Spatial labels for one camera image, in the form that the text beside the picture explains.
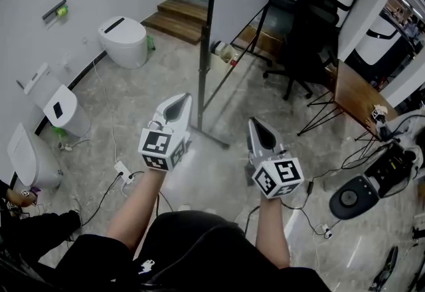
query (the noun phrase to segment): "gray tile floor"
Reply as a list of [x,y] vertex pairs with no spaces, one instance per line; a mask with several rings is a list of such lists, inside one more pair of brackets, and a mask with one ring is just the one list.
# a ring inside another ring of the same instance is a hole
[[[148,29],[148,32],[154,37],[157,50],[149,55],[143,67],[127,70],[115,65],[108,57],[97,65],[114,111],[118,159],[131,171],[143,169],[137,153],[141,129],[165,98],[181,92],[192,93],[195,99],[192,121],[196,123],[199,47],[157,31]],[[361,147],[353,138],[363,129],[344,115],[297,137],[297,131],[315,115],[317,108],[306,108],[305,92],[297,84],[294,84],[290,100],[283,101],[281,95],[288,79],[270,76],[263,80],[265,67],[260,59],[249,54],[244,56],[205,114],[205,129],[229,141],[229,150],[223,151],[216,143],[192,132],[189,152],[167,175],[162,188],[174,209],[182,204],[195,210],[212,208],[227,220],[236,220],[245,227],[249,211],[260,199],[258,189],[248,187],[244,176],[248,155],[245,129],[250,116],[259,117],[278,129],[288,150],[299,159],[307,179],[340,167],[347,155]],[[223,72],[222,69],[209,72],[207,97],[220,82]],[[313,88],[316,95],[323,92],[319,86]],[[75,146],[71,153],[59,151],[57,136],[49,127],[44,129],[41,137],[54,150],[65,176],[57,190],[41,193],[39,202],[43,206],[32,208],[33,215],[43,208],[46,212],[66,212],[75,196],[82,205],[83,219],[87,220],[116,176],[110,112],[93,70],[74,92],[92,119],[87,135],[91,141]],[[72,143],[75,139],[69,137],[65,141]],[[320,223],[332,225],[337,221],[328,207],[332,192],[325,192],[320,182],[317,180],[305,211],[314,226]],[[122,182],[118,182],[110,191],[99,213],[84,227],[84,233],[105,232],[114,212],[124,203],[121,185]],[[129,194],[133,187],[134,184],[125,187],[125,192]],[[415,192],[414,184],[411,184],[403,193],[381,201],[368,213],[340,222],[330,240],[313,237],[303,214],[284,209],[284,222],[289,223],[292,264],[316,269],[332,291],[366,291],[381,270],[390,247],[398,245],[398,265],[388,281],[387,291],[405,290],[424,251],[424,246],[419,245],[406,254],[412,245],[410,230],[415,213]],[[300,206],[304,199],[305,187],[300,187],[284,202]],[[159,211],[168,210],[161,199]],[[257,221],[255,213],[248,229],[251,242],[255,240]],[[41,261],[54,267],[66,250],[67,245],[62,244]]]

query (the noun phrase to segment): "wooden desk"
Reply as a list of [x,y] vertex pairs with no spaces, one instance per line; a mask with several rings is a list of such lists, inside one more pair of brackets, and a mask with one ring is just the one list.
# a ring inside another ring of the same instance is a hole
[[334,103],[366,128],[365,120],[371,116],[375,105],[388,110],[386,120],[398,117],[396,110],[366,80],[343,61],[339,61]]
[[[398,116],[395,109],[369,83],[367,83],[365,79],[342,61],[339,61],[338,64],[333,98],[329,101],[316,103],[317,100],[326,96],[329,92],[307,105],[308,107],[323,105],[323,107],[319,113],[317,113],[317,115],[297,134],[298,136],[334,119],[342,113],[346,113],[351,116],[358,124],[367,129],[365,120],[371,116],[372,111],[375,109],[375,105],[387,108],[387,121],[391,121]],[[319,115],[328,104],[335,104],[337,107],[319,118]],[[328,117],[338,109],[341,110],[339,113]]]

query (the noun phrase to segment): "toilet lid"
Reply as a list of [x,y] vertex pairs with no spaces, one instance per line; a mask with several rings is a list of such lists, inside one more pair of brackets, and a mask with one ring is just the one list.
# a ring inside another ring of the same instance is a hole
[[54,93],[43,111],[48,120],[57,128],[64,127],[74,116],[77,97],[63,84]]
[[146,29],[143,25],[123,16],[107,20],[100,26],[99,33],[106,40],[128,46],[139,44],[146,38]]
[[33,144],[22,123],[18,124],[7,145],[7,154],[19,180],[25,186],[31,186],[37,179],[39,166]]

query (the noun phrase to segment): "whiteboard stand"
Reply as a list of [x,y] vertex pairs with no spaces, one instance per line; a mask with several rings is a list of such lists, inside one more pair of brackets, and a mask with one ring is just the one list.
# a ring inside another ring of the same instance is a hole
[[[258,58],[261,58],[262,60],[265,60],[267,62],[268,66],[272,66],[273,62],[269,58],[266,58],[258,53],[254,52],[254,49],[256,47],[256,43],[258,41],[258,37],[260,36],[262,26],[264,24],[264,19],[266,18],[268,9],[270,7],[270,3],[272,0],[268,0],[268,2],[260,9],[260,11],[254,15],[254,17],[251,18],[251,20],[246,24],[246,26],[237,34],[237,36],[233,39],[231,42],[232,46],[235,46],[236,48],[242,49],[242,53],[239,55],[238,59],[236,60],[236,66],[238,65],[240,59],[245,55],[245,52],[249,52],[250,54],[253,54],[257,56]],[[232,71],[236,68],[236,66],[231,67],[226,75],[224,75],[224,78],[221,80],[220,84],[215,88],[214,92],[211,94],[207,102],[205,103],[205,84],[207,82],[207,74],[210,70],[210,63],[211,63],[211,53],[210,53],[210,35],[211,35],[211,23],[213,20],[213,10],[214,10],[214,0],[209,0],[208,5],[208,15],[207,15],[207,24],[202,27],[201,31],[201,49],[199,54],[199,85],[198,85],[198,116],[197,116],[197,126],[192,125],[191,127],[197,131],[198,133],[204,135],[205,137],[213,140],[214,142],[221,145],[223,148],[227,149],[230,147],[228,143],[225,143],[216,137],[213,137],[211,134],[207,133],[203,130],[203,116],[205,110],[208,108],[209,104],[213,100],[213,98],[216,96],[222,85],[226,82],[227,78],[230,76]],[[258,28],[256,31],[256,34],[254,38],[248,43],[248,45],[243,48],[240,46],[236,46],[233,44],[233,42],[238,38],[238,36],[241,34],[241,32],[257,17],[257,15],[262,12],[262,16],[260,19],[260,22],[258,24]]]

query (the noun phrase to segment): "smart toilet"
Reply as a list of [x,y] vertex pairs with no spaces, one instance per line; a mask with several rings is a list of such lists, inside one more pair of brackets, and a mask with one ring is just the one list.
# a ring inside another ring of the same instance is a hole
[[82,137],[90,129],[90,118],[78,104],[77,97],[54,76],[47,63],[31,78],[24,93],[43,111],[58,128]]
[[109,57],[119,66],[136,69],[145,64],[146,29],[139,22],[115,16],[100,25],[98,34]]
[[18,124],[7,146],[13,168],[25,186],[52,188],[60,184],[62,171],[48,145]]

